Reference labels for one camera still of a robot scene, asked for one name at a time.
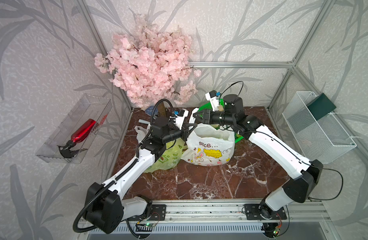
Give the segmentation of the white printed plastic bag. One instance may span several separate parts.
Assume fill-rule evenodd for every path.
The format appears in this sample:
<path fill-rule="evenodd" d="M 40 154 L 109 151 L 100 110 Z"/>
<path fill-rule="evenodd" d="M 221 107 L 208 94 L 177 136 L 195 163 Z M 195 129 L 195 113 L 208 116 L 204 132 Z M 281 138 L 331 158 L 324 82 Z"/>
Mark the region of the white printed plastic bag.
<path fill-rule="evenodd" d="M 181 159 L 187 163 L 212 167 L 228 163 L 234 154 L 235 133 L 199 124 L 189 135 Z"/>

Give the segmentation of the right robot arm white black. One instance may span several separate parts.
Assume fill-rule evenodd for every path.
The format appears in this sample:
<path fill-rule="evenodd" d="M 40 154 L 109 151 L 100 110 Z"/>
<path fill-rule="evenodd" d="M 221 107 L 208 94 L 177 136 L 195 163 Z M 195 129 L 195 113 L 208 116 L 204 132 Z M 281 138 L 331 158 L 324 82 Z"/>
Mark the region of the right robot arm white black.
<path fill-rule="evenodd" d="M 304 203 L 318 184 L 323 164 L 310 161 L 286 145 L 256 116 L 246 115 L 242 98 L 238 95 L 224 97 L 224 110 L 204 109 L 193 114 L 196 121 L 206 125 L 231 127 L 238 135 L 254 143 L 270 155 L 288 174 L 290 179 L 269 193 L 259 206 L 260 215 L 271 219 L 285 205 Z"/>

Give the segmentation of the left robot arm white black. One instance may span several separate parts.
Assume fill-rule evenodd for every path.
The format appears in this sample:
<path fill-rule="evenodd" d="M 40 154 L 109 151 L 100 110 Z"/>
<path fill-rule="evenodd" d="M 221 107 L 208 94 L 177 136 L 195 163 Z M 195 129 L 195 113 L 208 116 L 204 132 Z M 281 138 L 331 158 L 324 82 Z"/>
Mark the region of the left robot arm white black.
<path fill-rule="evenodd" d="M 121 222 L 134 216 L 148 215 L 150 201 L 142 197 L 125 200 L 124 196 L 141 174 L 163 155 L 167 143 L 186 140 L 196 127 L 197 124 L 188 123 L 178 127 L 166 117 L 152 119 L 135 156 L 111 178 L 89 187 L 85 206 L 73 222 L 73 231 L 84 233 L 100 229 L 110 234 Z"/>

